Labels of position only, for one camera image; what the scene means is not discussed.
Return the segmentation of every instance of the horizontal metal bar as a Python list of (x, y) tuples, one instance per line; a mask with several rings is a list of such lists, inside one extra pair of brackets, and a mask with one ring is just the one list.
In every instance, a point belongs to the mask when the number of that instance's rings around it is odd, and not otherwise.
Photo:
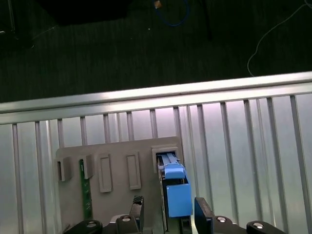
[(98, 94), (54, 97), (29, 101), (2, 103), (0, 104), (0, 114), (18, 111), (70, 107), (78, 105), (91, 105), (135, 99), (150, 99), (209, 92), (222, 92), (237, 89), (271, 87), (277, 85), (289, 85), (307, 82), (312, 82), (312, 72), (170, 85)]
[(280, 85), (275, 87), (249, 88), (224, 92), (209, 92), (201, 94), (185, 94), (171, 97), (150, 97), (137, 100), (124, 100), (108, 103), (97, 103), (54, 109), (21, 111), (0, 115), (0, 124), (20, 123), (30, 121), (49, 120), (89, 116), (107, 113), (128, 112), (160, 107), (174, 107), (220, 101), (242, 100), (252, 98), (276, 97), (312, 92), (312, 82), (304, 84)]

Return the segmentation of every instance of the vertical metal bar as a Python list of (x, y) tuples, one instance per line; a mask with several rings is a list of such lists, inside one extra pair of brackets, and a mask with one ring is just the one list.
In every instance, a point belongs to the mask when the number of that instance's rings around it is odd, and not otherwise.
[(133, 118), (132, 113), (127, 113), (127, 122), (128, 122), (128, 133), (129, 133), (129, 140), (134, 140), (135, 135), (133, 131)]
[(213, 201), (210, 191), (210, 178), (208, 172), (207, 149), (205, 135), (203, 134), (203, 119), (201, 106), (189, 106), (189, 125), (193, 149), (193, 163), (197, 181), (197, 196), (204, 197), (211, 207)]
[(12, 125), (0, 125), (0, 233), (19, 233), (19, 209), (17, 204), (18, 185)]
[(277, 228), (284, 230), (284, 220), (280, 203), (279, 185), (277, 178), (276, 157), (274, 151), (273, 132), (270, 118), (268, 101), (266, 98), (257, 100), (257, 108), (259, 109), (259, 122), (261, 122), (262, 148), (266, 157), (265, 163), (267, 168), (267, 184), (269, 193), (269, 202), (272, 208), (272, 224)]
[(19, 168), (25, 233), (42, 233), (35, 123), (20, 123)]
[(127, 113), (119, 113), (118, 114), (118, 126), (119, 126), (119, 139), (120, 141), (128, 141), (129, 140), (129, 130), (128, 130), (128, 120)]
[(228, 173), (229, 173), (229, 182), (230, 182), (230, 191), (231, 191), (231, 204), (232, 204), (233, 218), (234, 218), (233, 221), (239, 225), (240, 220), (238, 217), (238, 204), (237, 204), (237, 194), (236, 194), (235, 178), (234, 178), (233, 156), (232, 156), (232, 150), (231, 150), (228, 113), (227, 113), (225, 103), (221, 103), (221, 115), (222, 115), (223, 130), (224, 130), (226, 159), (227, 159), (227, 164), (228, 164)]
[[(180, 126), (181, 126), (181, 138), (182, 138), (182, 147), (184, 153), (184, 165), (188, 172), (188, 177), (190, 180), (191, 188), (192, 188), (192, 200), (198, 194), (197, 181), (195, 177), (195, 168), (193, 162), (193, 147), (192, 147), (192, 136), (191, 136), (191, 128), (189, 121), (189, 111), (187, 106), (181, 106), (179, 109)], [(192, 222), (192, 232), (196, 234), (197, 230), (195, 227), (194, 216), (191, 218)]]
[(17, 211), (19, 218), (19, 234), (24, 234), (24, 217), (23, 217), (23, 204), (21, 195), (21, 178), (20, 178), (20, 156), (19, 156), (19, 137), (17, 125), (12, 125), (13, 131), (13, 147), (14, 147), (14, 164), (15, 164), (15, 178), (16, 178), (16, 198), (17, 198)]
[(64, 148), (63, 121), (58, 119), (58, 144), (60, 148)]
[(110, 142), (119, 142), (118, 114), (108, 114)]
[(42, 150), (41, 150), (41, 134), (39, 122), (35, 122), (35, 136), (36, 136), (36, 151), (37, 151), (37, 167), (38, 167), (38, 179), (39, 179), (39, 198), (40, 198), (40, 208), (41, 208), (41, 225), (42, 232), (47, 233), (47, 217), (45, 208), (45, 196), (44, 196), (44, 182), (43, 182), (43, 172), (42, 172)]
[(253, 168), (253, 184), (254, 184), (254, 196), (255, 196), (257, 220), (263, 220), (259, 174), (258, 174), (257, 160), (256, 160), (256, 155), (255, 155), (254, 130), (253, 130), (251, 111), (250, 111), (250, 104), (248, 100), (244, 101), (244, 106), (245, 106), (245, 116), (246, 116), (246, 123), (247, 123), (247, 135), (248, 135), (248, 142), (249, 142), (250, 156), (251, 156), (250, 158), (251, 158), (251, 163), (252, 163), (251, 166)]
[(250, 124), (252, 125), (254, 143), (254, 162), (258, 176), (259, 195), (263, 221), (274, 225), (274, 212), (270, 194), (269, 169), (264, 140), (264, 125), (259, 100), (249, 100)]
[(289, 232), (289, 224), (288, 224), (288, 216), (286, 209), (286, 199), (285, 199), (285, 189), (283, 184), (283, 174), (282, 174), (282, 165), (280, 159), (280, 151), (278, 147), (278, 139), (277, 139), (277, 129), (275, 122), (275, 113), (273, 109), (273, 102), (271, 98), (268, 98), (268, 108), (269, 108), (269, 116), (270, 116), (270, 124), (272, 131), (272, 140), (273, 140), (273, 148), (275, 155), (275, 164), (276, 164), (276, 175), (277, 175), (277, 185), (279, 191), (279, 202), (281, 206), (281, 214), (283, 219), (283, 230), (288, 233)]
[(214, 210), (214, 199), (213, 199), (213, 191), (212, 191), (212, 186), (211, 186), (211, 168), (209, 165), (209, 160), (208, 160), (208, 150), (207, 150), (207, 140), (206, 140), (206, 134), (205, 134), (205, 122), (204, 122), (204, 113), (203, 113), (203, 106), (199, 105), (197, 106), (197, 111), (198, 111), (198, 127), (199, 127), (199, 136), (200, 136), (200, 141), (201, 141), (201, 147), (202, 147), (202, 152), (204, 156), (204, 165), (206, 165), (206, 174), (207, 174), (207, 200), (211, 204), (211, 209)]
[(82, 145), (88, 145), (86, 118), (85, 117), (80, 118), (80, 128), (81, 128)]
[(56, 192), (54, 183), (57, 183), (56, 177), (54, 177), (53, 169), (54, 169), (54, 155), (51, 154), (52, 151), (52, 144), (54, 142), (58, 143), (58, 137), (57, 139), (52, 140), (50, 138), (51, 131), (50, 130), (50, 122), (54, 123), (54, 127), (56, 129), (56, 132), (53, 134), (55, 136), (58, 136), (57, 132), (57, 120), (51, 120), (51, 121), (40, 121), (39, 122), (39, 134), (37, 133), (37, 136), (40, 137), (40, 144), (38, 145), (38, 160), (40, 158), (40, 163), (38, 161), (38, 164), (41, 165), (41, 178), (42, 178), (42, 193), (44, 197), (44, 212), (45, 212), (45, 233), (47, 234), (55, 234), (58, 233), (59, 227), (58, 227), (58, 212), (56, 207), (59, 206), (57, 204), (56, 200)]
[[(50, 154), (51, 163), (53, 163), (54, 159), (56, 158), (56, 152), (60, 148), (59, 145), (59, 121), (57, 119), (49, 120), (47, 122), (47, 140), (48, 140), (48, 153)], [(59, 182), (56, 178), (58, 178), (57, 171), (55, 167), (52, 167), (52, 176), (53, 176), (53, 197), (54, 197), (54, 227), (56, 228), (56, 233), (61, 233), (62, 229), (62, 222), (60, 216), (60, 202), (59, 202)]]
[(293, 118), (293, 125), (294, 125), (295, 140), (296, 140), (298, 160), (299, 160), (303, 201), (304, 201), (304, 207), (305, 207), (306, 217), (307, 217), (307, 227), (308, 227), (308, 232), (312, 234), (312, 211), (311, 211), (311, 203), (310, 203), (310, 194), (309, 194), (309, 188), (308, 188), (307, 170), (306, 170), (302, 138), (301, 138), (301, 132), (300, 132), (298, 107), (297, 107), (295, 96), (291, 96), (291, 106), (292, 106), (292, 118)]
[(213, 211), (216, 215), (224, 215), (237, 222), (231, 202), (221, 105), (220, 103), (205, 104), (202, 106), (202, 111), (214, 201)]
[(155, 110), (150, 110), (150, 115), (151, 115), (152, 137), (158, 138)]
[(105, 143), (111, 143), (108, 115), (103, 116), (103, 122), (105, 131)]

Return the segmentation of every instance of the metal panel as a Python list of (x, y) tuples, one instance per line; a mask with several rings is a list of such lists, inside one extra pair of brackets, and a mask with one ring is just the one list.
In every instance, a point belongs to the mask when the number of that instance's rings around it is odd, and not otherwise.
[(307, 233), (290, 97), (274, 97), (273, 110), (289, 233)]
[[(98, 114), (109, 114), (109, 113), (117, 113), (117, 112), (129, 112), (129, 111), (137, 111), (137, 110), (146, 110), (146, 109), (154, 109), (161, 107), (173, 107), (179, 105), (193, 105), (193, 104), (202, 104), (205, 102), (218, 102), (218, 101), (228, 101), (228, 100), (240, 100), (246, 98), (263, 98), (263, 97), (273, 97), (273, 96), (283, 96), (290, 94), (306, 94), (310, 93), (312, 90), (312, 82), (305, 84), (297, 84), (295, 81), (290, 82), (285, 79), (284, 82), (278, 82), (279, 86), (270, 87), (267, 84), (262, 83), (261, 79), (258, 80), (258, 85), (239, 85), (239, 89), (235, 90), (233, 87), (236, 86), (236, 81), (232, 82), (231, 88), (211, 88), (212, 86), (205, 84), (205, 86), (201, 86), (200, 84), (193, 84), (191, 91), (184, 91), (182, 93), (173, 92), (170, 88), (178, 87), (170, 87), (168, 86), (164, 90), (167, 92), (161, 92), (159, 95), (149, 96), (141, 96), (138, 95), (137, 98), (129, 98), (126, 100), (125, 98), (117, 98), (113, 99), (111, 97), (114, 96), (114, 93), (104, 93), (98, 94), (97, 99), (101, 99), (102, 101), (88, 101), (88, 96), (84, 96), (81, 99), (81, 102), (77, 103), (77, 106), (66, 107), (68, 104), (60, 104), (57, 108), (47, 109), (47, 106), (42, 103), (41, 106), (37, 106), (36, 111), (28, 111), (28, 109), (24, 109), (20, 106), (20, 104), (16, 104), (16, 108), (18, 110), (24, 110), (19, 112), (12, 112), (10, 109), (12, 107), (11, 104), (4, 105), (2, 111), (0, 124), (7, 123), (16, 123), (16, 122), (30, 122), (30, 121), (40, 121), (47, 119), (60, 119), (60, 118), (70, 118), (77, 116), (89, 116), (89, 115), (98, 115)], [(137, 91), (138, 93), (144, 93), (144, 90)]]
[[(159, 96), (168, 96), (168, 95), (182, 95), (185, 93), (191, 93), (199, 91), (201, 92), (220, 92), (224, 90), (238, 90), (242, 88), (257, 88), (261, 87), (273, 87), (281, 84), (295, 84), (295, 83), (307, 83), (312, 81), (312, 72), (303, 72), (303, 73), (293, 73), (293, 74), (282, 74), (275, 76), (266, 76), (266, 77), (252, 77), (252, 78), (241, 78), (241, 79), (231, 79), (231, 80), (220, 80), (220, 81), (210, 81), (210, 82), (201, 82), (201, 83), (191, 83), (191, 84), (182, 84), (182, 85), (170, 85), (162, 86), (155, 88), (145, 88), (145, 89), (134, 89), (134, 90), (124, 90), (124, 91), (114, 91), (107, 93), (99, 94), (87, 94), (87, 95), (76, 95), (68, 97), (55, 97), (55, 98), (46, 98), (32, 101), (19, 101), (19, 102), (9, 102), (0, 104), (0, 113), (14, 112), (14, 111), (25, 111), (25, 110), (37, 110), (41, 107), (45, 109), (55, 108), (55, 107), (66, 107), (66, 106), (78, 106), (94, 103), (112, 102), (120, 100), (133, 100), (139, 98), (152, 98)], [(286, 92), (293, 93), (299, 92), (296, 90), (285, 90)], [(271, 93), (269, 90), (262, 96), (270, 96)]]
[[(51, 152), (51, 161), (48, 161), (47, 163), (53, 163), (55, 157), (56, 157), (56, 152), (59, 149), (59, 128), (58, 128), (58, 120), (50, 120), (49, 125), (49, 150)], [(52, 193), (53, 198), (54, 198), (54, 213), (53, 214), (47, 214), (47, 217), (49, 215), (53, 215), (53, 220), (54, 220), (54, 225), (56, 228), (55, 233), (61, 233), (63, 231), (62, 229), (62, 224), (61, 224), (61, 218), (60, 218), (60, 207), (59, 207), (59, 181), (58, 181), (58, 173), (57, 170), (55, 169), (53, 164), (47, 165), (52, 168), (53, 172), (53, 185), (54, 185), (54, 190), (53, 191), (45, 191), (46, 193)]]
[(12, 125), (0, 126), (0, 233), (19, 233)]
[(233, 213), (237, 208), (232, 208), (236, 202), (231, 202), (232, 199), (236, 199), (236, 196), (231, 197), (220, 103), (203, 105), (203, 114), (214, 213), (237, 222), (238, 214)]
[(35, 123), (17, 126), (19, 169), (25, 234), (42, 234)]
[(247, 133), (243, 101), (226, 103), (231, 150), (233, 157), (234, 182), (237, 195), (238, 223), (244, 225), (257, 220), (254, 191), (254, 171)]
[(132, 121), (135, 140), (153, 138), (151, 114), (149, 110), (133, 111)]
[[(189, 109), (186, 106), (179, 107), (178, 109), (179, 122), (181, 127), (182, 148), (184, 155), (184, 166), (187, 171), (189, 182), (192, 188), (192, 200), (198, 195), (198, 182), (195, 176), (194, 168), (194, 150), (192, 146), (192, 135), (190, 129), (190, 114)], [(196, 234), (194, 216), (191, 218), (192, 233)]]
[(172, 107), (155, 109), (155, 116), (158, 137), (176, 136), (175, 116)]
[(118, 114), (108, 114), (110, 143), (119, 142)]
[(64, 147), (82, 145), (80, 118), (64, 118), (61, 124)]
[(267, 187), (269, 191), (269, 201), (272, 203), (272, 217), (273, 217), (273, 225), (278, 227), (281, 230), (285, 230), (285, 225), (287, 225), (287, 220), (283, 217), (282, 212), (282, 205), (281, 205), (281, 197), (279, 193), (279, 182), (277, 180), (277, 166), (276, 166), (276, 158), (274, 152), (274, 145), (273, 145), (273, 138), (272, 138), (272, 125), (268, 107), (267, 99), (260, 99), (257, 100), (257, 108), (260, 113), (260, 120), (261, 120), (261, 129), (263, 138), (262, 138), (262, 145), (264, 148), (264, 154), (267, 161), (267, 168), (268, 168), (268, 176), (267, 176)]
[(297, 99), (297, 114), (299, 120), (299, 131), (301, 132), (302, 158), (302, 187), (304, 196), (306, 196), (305, 208), (309, 232), (312, 233), (312, 94), (298, 95)]
[(208, 171), (208, 158), (201, 106), (189, 107), (189, 122), (194, 155), (194, 167), (196, 168), (195, 176), (198, 183), (197, 196), (205, 198), (209, 206), (214, 209), (210, 190), (210, 176)]
[(260, 206), (260, 219), (265, 222), (273, 223), (272, 201), (270, 198), (268, 186), (268, 163), (265, 153), (264, 133), (261, 119), (261, 111), (259, 100), (250, 100), (248, 104), (248, 112), (250, 113), (249, 124), (251, 127), (250, 139), (252, 142), (252, 149), (254, 151), (254, 165), (255, 173), (257, 175), (256, 186), (258, 186), (259, 204)]
[(127, 113), (119, 113), (118, 114), (118, 125), (119, 125), (119, 136), (120, 141), (128, 141), (129, 140), (129, 131), (128, 131), (128, 120)]
[(86, 116), (87, 144), (105, 143), (104, 118), (103, 115)]

